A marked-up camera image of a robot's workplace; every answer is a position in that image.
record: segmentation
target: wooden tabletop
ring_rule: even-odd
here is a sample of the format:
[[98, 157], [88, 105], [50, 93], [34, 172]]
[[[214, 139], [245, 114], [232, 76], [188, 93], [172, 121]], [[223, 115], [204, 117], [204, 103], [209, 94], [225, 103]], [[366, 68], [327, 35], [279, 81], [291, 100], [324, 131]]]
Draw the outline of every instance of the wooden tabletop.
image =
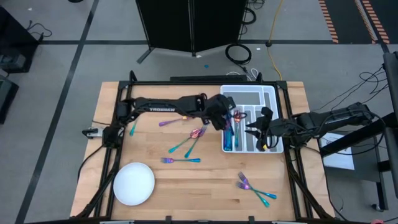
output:
[[[293, 114], [308, 112], [303, 83], [288, 82], [288, 88]], [[111, 122], [117, 91], [117, 82], [102, 84], [94, 115], [95, 121]], [[177, 99], [199, 93], [213, 96], [220, 93], [220, 87], [134, 86], [132, 97]], [[286, 117], [284, 100], [282, 99], [281, 102], [284, 117]], [[295, 220], [283, 153], [222, 152], [221, 131], [216, 131], [212, 125], [209, 125], [190, 156], [201, 158], [201, 163], [161, 163], [161, 157], [170, 157], [167, 151], [171, 147], [187, 138], [191, 130], [202, 126], [198, 118], [176, 122], [161, 128], [158, 126], [161, 121], [176, 118], [180, 118], [177, 113], [144, 113], [139, 117], [134, 136], [125, 135], [120, 168], [131, 162], [147, 164], [155, 175], [155, 189], [150, 198], [138, 206], [129, 207], [115, 199], [113, 220], [164, 220], [167, 215], [171, 215], [173, 220], [248, 220], [248, 216], [251, 215], [256, 220]], [[100, 124], [95, 123], [93, 126], [101, 127]], [[131, 126], [132, 123], [127, 127], [127, 133]], [[100, 145], [101, 139], [88, 140], [85, 157]], [[191, 145], [192, 141], [185, 143], [172, 154], [172, 157], [183, 157]], [[318, 149], [315, 140], [311, 140], [308, 145]], [[88, 160], [81, 170], [71, 216], [80, 213], [97, 191], [104, 155], [105, 149]], [[308, 189], [326, 212], [333, 215], [320, 155], [303, 149], [302, 160]], [[271, 205], [266, 208], [253, 192], [235, 187], [239, 171], [246, 175], [253, 186], [276, 194], [278, 199], [267, 198]], [[304, 217], [305, 209], [299, 188], [297, 192], [301, 214]], [[102, 215], [105, 214], [108, 197], [107, 190], [104, 194]]]

